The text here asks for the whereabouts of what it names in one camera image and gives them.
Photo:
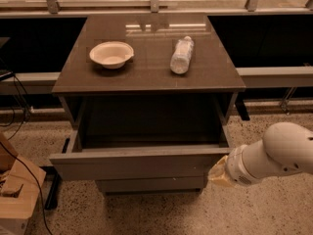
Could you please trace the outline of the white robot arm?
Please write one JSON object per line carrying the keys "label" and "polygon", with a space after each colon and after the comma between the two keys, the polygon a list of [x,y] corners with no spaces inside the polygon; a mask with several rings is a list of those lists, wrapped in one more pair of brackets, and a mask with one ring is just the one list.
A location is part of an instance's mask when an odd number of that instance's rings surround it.
{"label": "white robot arm", "polygon": [[208,180],[220,186],[250,186],[264,178],[313,174],[313,132],[292,122],[272,124],[262,138],[222,157]]}

